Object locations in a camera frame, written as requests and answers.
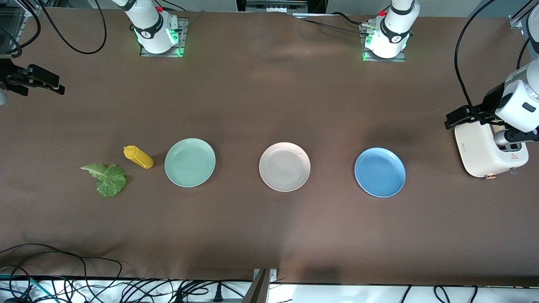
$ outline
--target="plate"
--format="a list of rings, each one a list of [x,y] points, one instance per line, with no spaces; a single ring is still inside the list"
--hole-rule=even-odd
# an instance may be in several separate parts
[[[189,138],[172,146],[165,158],[165,173],[177,186],[195,187],[215,169],[215,152],[204,140]]]
[[[270,188],[276,191],[293,191],[307,182],[310,161],[301,147],[281,142],[264,151],[258,169],[262,180]]]
[[[361,188],[379,198],[395,195],[406,180],[406,171],[399,157],[380,147],[362,152],[357,157],[354,173]]]

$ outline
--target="cable connector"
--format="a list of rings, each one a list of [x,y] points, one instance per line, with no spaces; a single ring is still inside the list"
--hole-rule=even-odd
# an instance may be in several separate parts
[[[213,299],[213,302],[223,302],[224,300],[223,295],[221,294],[221,285],[221,282],[217,284],[217,290],[215,290],[215,298]]]

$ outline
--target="green plate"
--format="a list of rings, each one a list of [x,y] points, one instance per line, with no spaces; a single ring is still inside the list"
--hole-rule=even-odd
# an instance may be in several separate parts
[[[165,173],[177,186],[195,187],[208,180],[215,168],[215,152],[203,140],[184,139],[165,158]]]

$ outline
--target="yellow bottle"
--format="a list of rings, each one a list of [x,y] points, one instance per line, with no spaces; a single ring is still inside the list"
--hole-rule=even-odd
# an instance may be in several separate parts
[[[127,159],[137,163],[143,168],[148,169],[154,165],[154,159],[134,145],[124,147],[123,154]]]

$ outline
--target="white plate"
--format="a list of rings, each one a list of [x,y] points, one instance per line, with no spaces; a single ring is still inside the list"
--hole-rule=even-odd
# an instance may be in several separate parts
[[[258,165],[266,185],[276,191],[300,188],[310,174],[310,161],[305,151],[292,143],[276,143],[266,149]]]

